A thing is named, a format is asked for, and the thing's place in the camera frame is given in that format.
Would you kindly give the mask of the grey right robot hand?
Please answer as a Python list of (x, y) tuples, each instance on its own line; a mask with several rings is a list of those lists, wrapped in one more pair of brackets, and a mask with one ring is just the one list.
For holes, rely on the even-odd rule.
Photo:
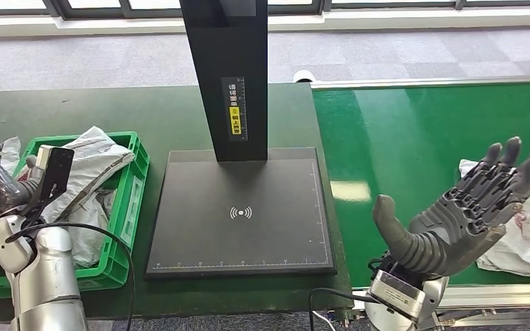
[(494, 143), (461, 179), (403, 226), (395, 202), (377, 196), (372, 219), (386, 257), (416, 274), (447, 277), (481, 257), (506, 233), (530, 197), (530, 152), (520, 165), (520, 137)]

